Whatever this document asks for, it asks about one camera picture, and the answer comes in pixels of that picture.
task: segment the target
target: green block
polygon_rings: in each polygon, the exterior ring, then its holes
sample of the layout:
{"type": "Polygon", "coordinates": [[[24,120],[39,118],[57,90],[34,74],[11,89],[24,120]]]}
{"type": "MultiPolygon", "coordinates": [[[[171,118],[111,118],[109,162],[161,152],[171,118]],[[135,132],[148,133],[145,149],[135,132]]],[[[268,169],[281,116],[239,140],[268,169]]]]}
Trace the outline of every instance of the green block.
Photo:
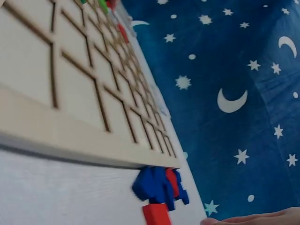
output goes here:
{"type": "Polygon", "coordinates": [[[108,14],[108,7],[105,0],[98,0],[99,6],[103,9],[104,13],[108,14]]]}

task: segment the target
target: star print fabric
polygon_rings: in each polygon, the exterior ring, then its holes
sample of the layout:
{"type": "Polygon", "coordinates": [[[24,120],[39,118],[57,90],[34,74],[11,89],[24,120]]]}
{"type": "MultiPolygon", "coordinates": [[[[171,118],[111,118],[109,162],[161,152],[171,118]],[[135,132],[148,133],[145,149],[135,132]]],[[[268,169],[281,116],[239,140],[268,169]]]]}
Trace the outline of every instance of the star print fabric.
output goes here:
{"type": "Polygon", "coordinates": [[[122,2],[207,215],[300,206],[299,2],[122,2]]]}

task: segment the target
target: white star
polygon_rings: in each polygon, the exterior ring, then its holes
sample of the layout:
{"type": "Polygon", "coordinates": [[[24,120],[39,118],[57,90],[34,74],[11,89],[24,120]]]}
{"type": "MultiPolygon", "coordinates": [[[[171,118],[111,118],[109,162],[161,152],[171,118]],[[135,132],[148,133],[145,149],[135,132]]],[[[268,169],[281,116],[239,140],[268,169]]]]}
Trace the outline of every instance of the white star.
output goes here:
{"type": "Polygon", "coordinates": [[[251,70],[255,69],[258,71],[258,67],[260,67],[261,65],[257,63],[257,60],[255,61],[250,60],[250,64],[248,64],[247,66],[251,67],[251,70]]]}
{"type": "Polygon", "coordinates": [[[290,163],[289,167],[291,167],[291,165],[296,166],[296,162],[298,161],[298,159],[296,159],[296,154],[289,154],[289,159],[287,159],[287,161],[290,163]]]}
{"type": "Polygon", "coordinates": [[[179,87],[179,89],[185,89],[187,90],[189,86],[191,86],[191,79],[188,79],[187,76],[179,76],[176,81],[176,86],[179,87]]]}
{"type": "Polygon", "coordinates": [[[281,11],[283,11],[284,14],[289,15],[290,12],[287,10],[287,8],[281,8],[281,11]]]}
{"type": "Polygon", "coordinates": [[[202,24],[206,24],[209,25],[210,23],[212,23],[211,18],[209,18],[208,15],[201,15],[199,17],[200,21],[202,22],[202,24]]]}
{"type": "Polygon", "coordinates": [[[279,75],[279,72],[281,71],[281,69],[279,68],[279,64],[275,64],[275,62],[273,62],[273,66],[271,66],[271,68],[274,70],[275,74],[279,75]]]}
{"type": "Polygon", "coordinates": [[[246,158],[249,158],[249,156],[246,155],[247,153],[247,149],[244,150],[244,151],[241,151],[239,149],[239,154],[234,156],[235,158],[238,159],[238,163],[237,164],[240,164],[241,162],[243,162],[243,164],[246,164],[246,158]]]}
{"type": "Polygon", "coordinates": [[[277,139],[279,139],[280,137],[283,137],[283,134],[282,134],[283,128],[280,128],[280,124],[278,124],[277,127],[274,127],[274,129],[275,129],[274,135],[277,136],[277,139]]]}
{"type": "Polygon", "coordinates": [[[227,9],[227,8],[225,8],[223,10],[223,13],[225,13],[225,15],[232,15],[233,14],[233,12],[230,9],[227,9]]]}
{"type": "Polygon", "coordinates": [[[166,4],[168,1],[169,1],[169,0],[157,0],[157,3],[158,3],[159,5],[164,5],[164,4],[166,4]]]}
{"type": "Polygon", "coordinates": [[[211,200],[210,204],[206,204],[204,203],[206,209],[205,211],[208,212],[208,215],[210,216],[213,212],[218,213],[218,211],[216,210],[216,207],[218,207],[219,205],[214,205],[214,200],[211,200]]]}
{"type": "Polygon", "coordinates": [[[250,25],[249,25],[248,22],[244,22],[244,23],[241,23],[241,24],[240,24],[240,27],[241,27],[241,28],[247,28],[247,27],[250,27],[250,25]]]}
{"type": "Polygon", "coordinates": [[[176,39],[176,37],[174,37],[174,34],[167,34],[166,37],[164,37],[165,42],[173,42],[174,39],[176,39]]]}

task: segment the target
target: hand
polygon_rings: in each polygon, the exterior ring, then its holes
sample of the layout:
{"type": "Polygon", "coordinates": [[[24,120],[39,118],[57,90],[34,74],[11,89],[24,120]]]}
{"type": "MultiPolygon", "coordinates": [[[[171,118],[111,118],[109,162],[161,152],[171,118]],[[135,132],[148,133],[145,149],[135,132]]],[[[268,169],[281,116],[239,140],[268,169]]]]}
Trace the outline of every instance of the hand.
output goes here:
{"type": "Polygon", "coordinates": [[[300,225],[300,208],[289,208],[283,211],[256,214],[246,217],[233,217],[223,221],[207,218],[201,225],[300,225]]]}

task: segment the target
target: crescent moon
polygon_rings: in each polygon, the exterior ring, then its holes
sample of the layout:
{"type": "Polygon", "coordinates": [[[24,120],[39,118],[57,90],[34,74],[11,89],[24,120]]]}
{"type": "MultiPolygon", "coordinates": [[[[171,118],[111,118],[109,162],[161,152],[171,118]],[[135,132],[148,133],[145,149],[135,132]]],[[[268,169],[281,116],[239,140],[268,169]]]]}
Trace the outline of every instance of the crescent moon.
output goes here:
{"type": "Polygon", "coordinates": [[[233,113],[238,111],[247,101],[248,91],[245,90],[242,97],[237,100],[229,101],[223,95],[223,88],[220,89],[219,94],[217,95],[217,105],[219,106],[220,110],[225,113],[233,113]]]}
{"type": "Polygon", "coordinates": [[[283,44],[286,44],[287,46],[289,46],[294,54],[294,58],[297,57],[297,48],[295,46],[295,43],[286,36],[282,36],[279,40],[278,40],[278,47],[281,48],[281,46],[283,44]]]}
{"type": "Polygon", "coordinates": [[[149,23],[145,22],[145,21],[134,20],[134,21],[131,22],[131,25],[134,27],[136,25],[149,25],[149,23]]]}

